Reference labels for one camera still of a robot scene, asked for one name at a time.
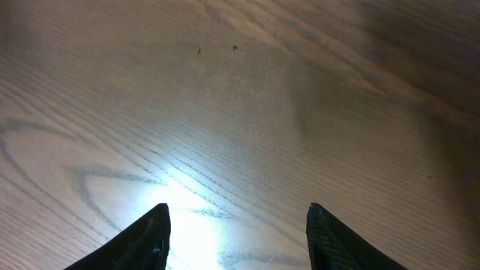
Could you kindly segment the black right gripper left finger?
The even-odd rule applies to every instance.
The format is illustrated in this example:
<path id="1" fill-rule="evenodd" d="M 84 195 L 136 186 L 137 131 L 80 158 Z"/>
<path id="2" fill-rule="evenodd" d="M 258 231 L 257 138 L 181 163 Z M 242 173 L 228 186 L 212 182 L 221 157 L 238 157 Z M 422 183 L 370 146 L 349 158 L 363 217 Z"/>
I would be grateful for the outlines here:
<path id="1" fill-rule="evenodd" d="M 165 270 L 171 221 L 166 203 L 159 203 L 94 252 L 65 270 Z"/>

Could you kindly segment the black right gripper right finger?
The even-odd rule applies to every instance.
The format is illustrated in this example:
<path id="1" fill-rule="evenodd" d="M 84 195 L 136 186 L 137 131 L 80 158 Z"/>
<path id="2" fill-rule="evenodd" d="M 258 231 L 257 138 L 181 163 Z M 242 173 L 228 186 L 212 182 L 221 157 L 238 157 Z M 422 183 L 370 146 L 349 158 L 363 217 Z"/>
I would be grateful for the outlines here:
<path id="1" fill-rule="evenodd" d="M 407 270 L 315 202 L 306 235 L 312 270 Z"/>

